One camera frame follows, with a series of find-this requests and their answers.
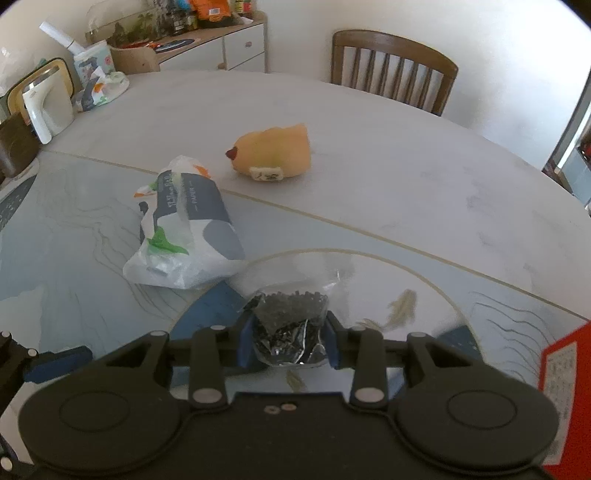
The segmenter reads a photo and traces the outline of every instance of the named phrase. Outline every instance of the orange plush toy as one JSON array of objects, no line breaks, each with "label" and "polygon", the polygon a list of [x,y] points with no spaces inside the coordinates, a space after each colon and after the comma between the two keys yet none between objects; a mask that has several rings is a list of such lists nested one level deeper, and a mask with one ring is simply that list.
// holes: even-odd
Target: orange plush toy
[{"label": "orange plush toy", "polygon": [[256,181],[280,181],[310,169],[308,130],[304,124],[251,132],[226,152],[237,172]]}]

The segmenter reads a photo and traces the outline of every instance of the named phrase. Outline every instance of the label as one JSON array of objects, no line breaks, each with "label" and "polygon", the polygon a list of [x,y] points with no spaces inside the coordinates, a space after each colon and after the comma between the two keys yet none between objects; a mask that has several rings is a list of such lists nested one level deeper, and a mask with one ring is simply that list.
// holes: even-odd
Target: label
[{"label": "label", "polygon": [[189,220],[222,220],[231,223],[222,195],[213,180],[196,173],[181,173]]},{"label": "label", "polygon": [[177,213],[177,189],[173,185],[173,173],[171,170],[163,171],[158,175],[158,201],[154,212],[154,229],[158,225],[158,219]]},{"label": "label", "polygon": [[573,342],[546,358],[544,394],[554,403],[560,422],[558,433],[544,461],[544,465],[559,465],[569,434],[573,411],[574,388],[577,380],[577,342]]},{"label": "label", "polygon": [[281,181],[283,180],[283,169],[281,167],[267,168],[267,167],[251,167],[251,177],[256,181]]},{"label": "label", "polygon": [[209,9],[209,21],[210,22],[219,22],[222,19],[222,10],[219,8],[210,8]]}]

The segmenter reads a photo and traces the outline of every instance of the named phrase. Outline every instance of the plastic packaging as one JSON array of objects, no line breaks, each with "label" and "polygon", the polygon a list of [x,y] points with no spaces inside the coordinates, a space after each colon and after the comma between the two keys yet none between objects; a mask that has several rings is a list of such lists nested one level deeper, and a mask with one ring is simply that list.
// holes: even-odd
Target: plastic packaging
[{"label": "plastic packaging", "polygon": [[123,267],[127,280],[187,289],[230,277],[245,266],[222,196],[196,160],[175,158],[135,197],[145,215],[142,244]]},{"label": "plastic packaging", "polygon": [[9,52],[5,47],[0,48],[0,97],[6,95],[34,68],[35,63],[31,55],[18,50]]},{"label": "plastic packaging", "polygon": [[258,291],[244,310],[252,313],[258,359],[274,367],[318,365],[326,360],[320,331],[331,292],[339,282],[316,278]]},{"label": "plastic packaging", "polygon": [[189,0],[204,27],[228,27],[233,24],[228,0]]},{"label": "plastic packaging", "polygon": [[115,100],[127,88],[129,88],[129,79],[125,73],[105,74],[99,67],[92,73],[84,89],[76,95],[74,104],[79,112],[87,112],[95,106]]}]

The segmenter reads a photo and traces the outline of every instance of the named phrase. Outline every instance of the white tabletop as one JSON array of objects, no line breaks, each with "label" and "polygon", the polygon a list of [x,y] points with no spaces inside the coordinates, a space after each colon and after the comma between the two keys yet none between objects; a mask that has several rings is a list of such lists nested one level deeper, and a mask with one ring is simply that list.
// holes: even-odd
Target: white tabletop
[{"label": "white tabletop", "polygon": [[[399,102],[281,74],[132,76],[47,149],[158,171],[198,158],[227,191],[318,216],[492,277],[591,317],[591,220],[525,161]],[[304,122],[306,175],[261,184],[225,151],[253,130]]]}]

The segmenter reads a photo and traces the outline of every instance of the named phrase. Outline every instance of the tissue paper package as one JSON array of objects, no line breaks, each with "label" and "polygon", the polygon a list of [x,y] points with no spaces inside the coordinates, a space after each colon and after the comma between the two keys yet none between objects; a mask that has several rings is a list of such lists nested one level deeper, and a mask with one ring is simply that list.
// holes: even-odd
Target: tissue paper package
[{"label": "tissue paper package", "polygon": [[95,106],[112,102],[129,88],[129,79],[125,73],[106,74],[98,67],[88,79],[82,91],[74,96],[74,104],[79,112],[87,112]]},{"label": "tissue paper package", "polygon": [[135,197],[144,212],[142,243],[123,267],[127,280],[187,289],[230,277],[244,266],[222,196],[196,160],[175,158]]}]

